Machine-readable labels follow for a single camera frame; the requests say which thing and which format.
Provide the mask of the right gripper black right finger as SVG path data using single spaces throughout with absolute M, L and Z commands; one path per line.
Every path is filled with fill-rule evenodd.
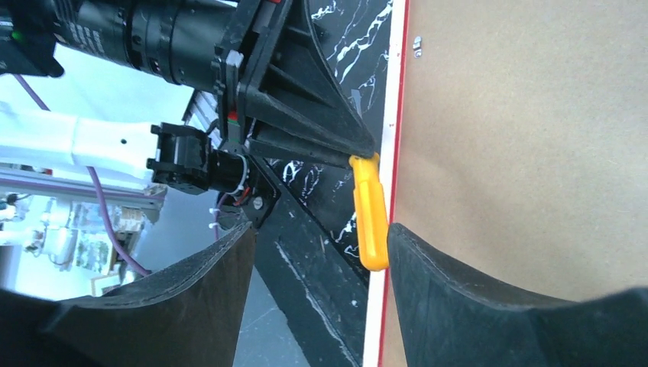
M 524 290 L 389 228 L 410 366 L 645 366 L 647 290 L 573 302 Z

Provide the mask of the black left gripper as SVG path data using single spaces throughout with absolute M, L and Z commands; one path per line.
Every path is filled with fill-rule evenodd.
M 3 1 L 1 72 L 58 78 L 57 46 L 211 93 L 228 133 L 259 1 Z

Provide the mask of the red picture frame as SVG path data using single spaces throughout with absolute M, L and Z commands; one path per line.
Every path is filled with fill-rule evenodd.
M 647 3 L 398 1 L 393 224 L 527 291 L 647 290 Z M 366 365 L 410 366 L 390 270 Z

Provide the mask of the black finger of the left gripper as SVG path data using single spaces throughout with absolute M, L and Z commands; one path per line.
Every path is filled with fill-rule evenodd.
M 284 161 L 302 161 L 350 170 L 350 154 L 296 137 L 257 119 L 244 117 L 246 144 L 251 155 Z
M 374 137 L 319 46 L 306 1 L 282 1 L 261 29 L 238 88 L 239 117 L 351 156 L 372 158 Z

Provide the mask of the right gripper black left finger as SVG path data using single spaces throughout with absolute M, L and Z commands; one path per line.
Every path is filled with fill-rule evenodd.
M 101 297 L 1 292 L 3 366 L 230 366 L 254 265 L 242 222 L 213 245 Z

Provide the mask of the yellow handled screwdriver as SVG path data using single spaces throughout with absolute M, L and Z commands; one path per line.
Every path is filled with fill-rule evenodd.
M 388 218 L 384 188 L 379 177 L 379 160 L 378 154 L 372 158 L 349 158 L 354 179 L 359 258 L 369 271 L 383 271 L 389 267 Z

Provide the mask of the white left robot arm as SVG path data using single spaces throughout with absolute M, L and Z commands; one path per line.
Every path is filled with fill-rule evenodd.
M 2 74 L 62 76 L 59 45 L 208 93 L 216 117 L 201 131 L 2 108 L 4 162 L 103 168 L 197 195 L 244 190 L 253 157 L 377 160 L 305 1 L 1 3 Z

